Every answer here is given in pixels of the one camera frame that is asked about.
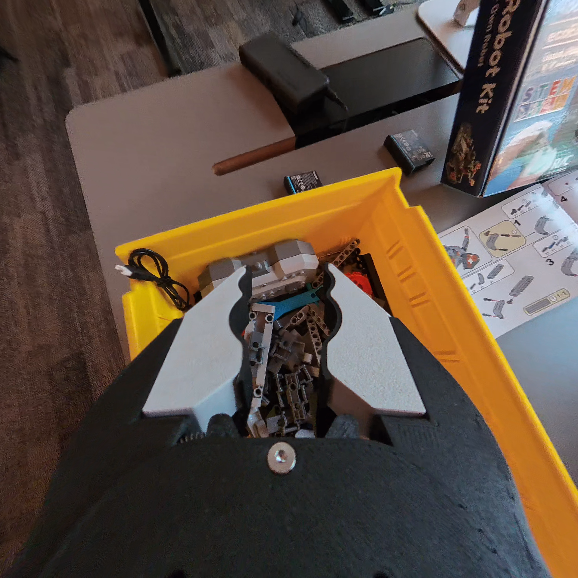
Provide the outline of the orange toy wheel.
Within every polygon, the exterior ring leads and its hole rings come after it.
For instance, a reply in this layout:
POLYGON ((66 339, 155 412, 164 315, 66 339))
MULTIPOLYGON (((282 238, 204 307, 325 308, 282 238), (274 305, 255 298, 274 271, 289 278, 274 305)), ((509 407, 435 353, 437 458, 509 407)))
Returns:
POLYGON ((370 279, 365 274, 359 271, 351 271, 344 273, 344 275, 365 294, 367 294, 371 298, 374 297, 370 279))

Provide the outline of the teal brick separator tool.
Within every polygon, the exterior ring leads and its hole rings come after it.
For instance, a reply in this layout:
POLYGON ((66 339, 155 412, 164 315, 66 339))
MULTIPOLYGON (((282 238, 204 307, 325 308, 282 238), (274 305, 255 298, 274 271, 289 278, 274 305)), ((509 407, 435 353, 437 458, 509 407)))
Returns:
POLYGON ((260 301, 258 302, 258 304, 274 307, 275 312, 273 315, 273 320, 276 321, 279 318, 283 317, 284 315, 289 314, 295 310, 299 310, 306 305, 318 303, 320 300, 317 294, 318 291, 319 288, 316 288, 314 290, 310 289, 303 293, 295 294, 290 297, 284 297, 281 300, 260 301))

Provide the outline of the pale side table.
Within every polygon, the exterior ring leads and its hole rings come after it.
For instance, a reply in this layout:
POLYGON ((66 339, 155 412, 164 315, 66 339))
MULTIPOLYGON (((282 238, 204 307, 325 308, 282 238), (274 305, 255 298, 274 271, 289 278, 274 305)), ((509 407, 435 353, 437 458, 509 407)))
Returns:
POLYGON ((472 43, 480 1, 424 1, 417 19, 448 60, 463 73, 472 43))

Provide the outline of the pile of toy building parts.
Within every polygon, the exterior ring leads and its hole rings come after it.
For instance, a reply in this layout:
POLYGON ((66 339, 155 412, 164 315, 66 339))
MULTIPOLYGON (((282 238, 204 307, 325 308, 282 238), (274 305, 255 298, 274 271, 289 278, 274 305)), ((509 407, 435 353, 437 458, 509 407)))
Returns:
POLYGON ((329 336, 322 303, 323 264, 333 264, 343 273, 359 271, 365 274, 372 285, 372 299, 381 307, 387 307, 372 257, 362 254, 359 246, 360 240, 352 238, 344 246, 317 256, 319 265, 311 283, 304 289, 271 299, 277 301, 319 288, 318 303, 306 305, 274 321, 274 307, 259 305, 250 298, 249 323, 244 331, 253 379, 246 425, 249 437, 315 436, 314 413, 322 344, 329 336))

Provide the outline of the yellow plastic bin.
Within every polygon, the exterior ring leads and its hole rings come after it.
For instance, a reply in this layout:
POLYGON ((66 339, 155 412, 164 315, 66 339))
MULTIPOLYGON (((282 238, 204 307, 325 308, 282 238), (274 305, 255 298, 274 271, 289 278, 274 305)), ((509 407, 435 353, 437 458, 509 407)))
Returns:
POLYGON ((145 237, 115 254, 161 254, 189 291, 201 270, 285 239, 328 253, 359 239, 407 328, 481 411, 505 455, 534 538, 553 577, 577 577, 577 488, 421 207, 408 205, 401 170, 382 170, 145 237))

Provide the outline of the black box with blue edge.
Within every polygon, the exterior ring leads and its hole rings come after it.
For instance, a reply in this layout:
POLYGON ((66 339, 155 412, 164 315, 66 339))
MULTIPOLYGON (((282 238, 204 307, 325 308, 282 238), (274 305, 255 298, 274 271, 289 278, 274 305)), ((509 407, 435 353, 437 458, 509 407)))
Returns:
POLYGON ((299 194, 323 187, 322 181, 315 170, 285 176, 283 185, 288 195, 299 194))

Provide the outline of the black table leg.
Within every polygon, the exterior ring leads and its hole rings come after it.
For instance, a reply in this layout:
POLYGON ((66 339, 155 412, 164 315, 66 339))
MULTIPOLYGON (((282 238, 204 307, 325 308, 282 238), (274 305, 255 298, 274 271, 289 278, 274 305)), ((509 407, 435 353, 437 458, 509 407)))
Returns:
POLYGON ((168 77, 180 76, 182 70, 178 62, 170 53, 168 35, 163 32, 161 21, 153 6, 153 1, 136 1, 141 12, 143 21, 146 23, 149 35, 157 50, 163 67, 168 77))

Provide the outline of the dark printed cardboard box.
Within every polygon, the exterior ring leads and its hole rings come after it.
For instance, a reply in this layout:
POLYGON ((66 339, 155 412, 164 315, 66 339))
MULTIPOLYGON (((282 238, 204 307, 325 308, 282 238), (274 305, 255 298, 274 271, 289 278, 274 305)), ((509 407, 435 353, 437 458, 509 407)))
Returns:
POLYGON ((478 198, 577 169, 577 1, 481 1, 442 183, 478 198))

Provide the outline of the black power adapter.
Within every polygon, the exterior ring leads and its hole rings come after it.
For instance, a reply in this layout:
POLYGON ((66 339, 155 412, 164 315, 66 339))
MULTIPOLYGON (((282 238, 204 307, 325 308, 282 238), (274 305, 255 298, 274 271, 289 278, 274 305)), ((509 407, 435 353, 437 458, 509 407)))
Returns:
POLYGON ((241 64, 293 115, 314 110, 325 98, 349 115, 329 77, 275 33, 263 33, 238 48, 241 64))

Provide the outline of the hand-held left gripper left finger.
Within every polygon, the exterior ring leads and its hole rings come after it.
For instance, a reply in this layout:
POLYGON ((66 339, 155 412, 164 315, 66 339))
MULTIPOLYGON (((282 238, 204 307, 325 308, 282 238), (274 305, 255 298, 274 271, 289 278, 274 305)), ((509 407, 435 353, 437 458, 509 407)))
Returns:
POLYGON ((249 349, 252 273, 241 266, 182 318, 142 408, 147 417, 185 415, 206 431, 213 415, 246 420, 253 396, 249 349))

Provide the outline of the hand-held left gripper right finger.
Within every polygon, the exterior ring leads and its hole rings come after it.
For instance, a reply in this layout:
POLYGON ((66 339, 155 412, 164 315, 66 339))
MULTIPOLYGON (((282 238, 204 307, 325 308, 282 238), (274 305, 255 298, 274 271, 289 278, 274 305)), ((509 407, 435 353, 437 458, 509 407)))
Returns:
POLYGON ((369 437, 375 416, 423 417, 426 408, 390 314, 333 264, 324 265, 323 292, 327 406, 337 416, 353 416, 362 437, 369 437))

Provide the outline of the black glossy panel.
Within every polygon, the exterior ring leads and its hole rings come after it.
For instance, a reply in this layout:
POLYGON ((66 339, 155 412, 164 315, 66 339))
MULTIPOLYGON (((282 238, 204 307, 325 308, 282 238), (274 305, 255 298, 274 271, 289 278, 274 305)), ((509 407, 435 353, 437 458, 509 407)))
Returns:
POLYGON ((329 87, 343 101, 349 116, 325 98, 308 116, 287 120, 295 148, 436 102, 459 92, 461 78, 426 38, 322 68, 329 87))

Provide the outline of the building instruction booklet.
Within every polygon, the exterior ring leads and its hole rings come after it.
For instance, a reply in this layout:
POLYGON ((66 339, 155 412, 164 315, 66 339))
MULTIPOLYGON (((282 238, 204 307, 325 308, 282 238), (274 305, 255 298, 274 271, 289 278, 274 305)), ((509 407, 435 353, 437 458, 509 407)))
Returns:
POLYGON ((497 338, 577 297, 577 171, 439 234, 497 338))

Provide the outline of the brown wooden bar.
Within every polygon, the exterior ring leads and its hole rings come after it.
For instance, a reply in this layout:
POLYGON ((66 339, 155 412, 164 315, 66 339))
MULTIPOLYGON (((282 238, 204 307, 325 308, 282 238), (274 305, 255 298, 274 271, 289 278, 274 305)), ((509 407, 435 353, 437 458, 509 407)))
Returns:
POLYGON ((293 136, 219 161, 212 167, 213 174, 226 175, 289 153, 295 149, 296 140, 293 136))

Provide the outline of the grey white toy motor block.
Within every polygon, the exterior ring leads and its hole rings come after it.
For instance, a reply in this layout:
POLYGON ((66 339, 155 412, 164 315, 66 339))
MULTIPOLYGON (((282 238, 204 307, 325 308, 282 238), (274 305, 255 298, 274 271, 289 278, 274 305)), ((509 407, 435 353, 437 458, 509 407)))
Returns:
POLYGON ((271 300, 304 289, 315 278, 319 259, 312 245, 290 239, 261 251, 209 264, 198 277, 200 294, 205 297, 242 266, 252 274, 252 302, 271 300))

